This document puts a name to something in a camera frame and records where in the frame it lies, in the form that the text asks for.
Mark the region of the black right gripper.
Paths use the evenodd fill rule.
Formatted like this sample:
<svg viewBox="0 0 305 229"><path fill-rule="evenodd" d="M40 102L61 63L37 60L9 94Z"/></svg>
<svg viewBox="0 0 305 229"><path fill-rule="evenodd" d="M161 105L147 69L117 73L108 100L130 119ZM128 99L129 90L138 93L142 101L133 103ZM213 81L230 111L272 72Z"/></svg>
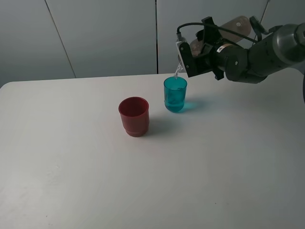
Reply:
<svg viewBox="0 0 305 229"><path fill-rule="evenodd" d="M224 78L224 71L219 69L215 63L214 53L216 45L221 39L217 28L212 28L209 26L204 26L203 30L196 33L196 38L199 42L208 43L210 45L203 45L200 53L194 58L196 66L196 76L213 72L216 80L221 80Z"/></svg>

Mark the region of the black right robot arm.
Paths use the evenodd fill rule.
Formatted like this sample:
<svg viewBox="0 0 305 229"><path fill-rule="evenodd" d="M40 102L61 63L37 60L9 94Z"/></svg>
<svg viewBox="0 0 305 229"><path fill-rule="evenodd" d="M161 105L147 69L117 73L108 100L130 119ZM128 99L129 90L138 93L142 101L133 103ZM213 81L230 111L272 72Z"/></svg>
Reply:
<svg viewBox="0 0 305 229"><path fill-rule="evenodd" d="M204 29L196 34L198 50L192 50L187 74L189 77L213 72L216 80L226 77L239 83L260 83L267 76L305 60L305 25L286 24L265 30L255 16L250 18L257 40L250 48L243 48L221 32L232 28L217 26L212 17L202 19Z"/></svg>

